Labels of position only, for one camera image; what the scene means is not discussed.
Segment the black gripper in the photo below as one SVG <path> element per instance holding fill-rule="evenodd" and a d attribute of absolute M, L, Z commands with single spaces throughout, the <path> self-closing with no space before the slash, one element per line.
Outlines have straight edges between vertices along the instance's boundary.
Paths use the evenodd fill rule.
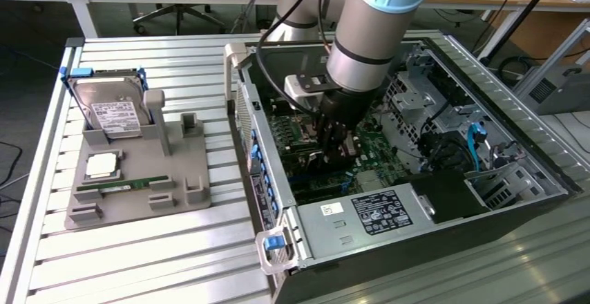
<path fill-rule="evenodd" d="M 319 174 L 349 168 L 360 156 L 361 145 L 356 137 L 356 126 L 365 117 L 372 101 L 373 91 L 355 93 L 340 89 L 323 94 L 320 116 L 315 121 L 321 150 L 315 164 Z"/>

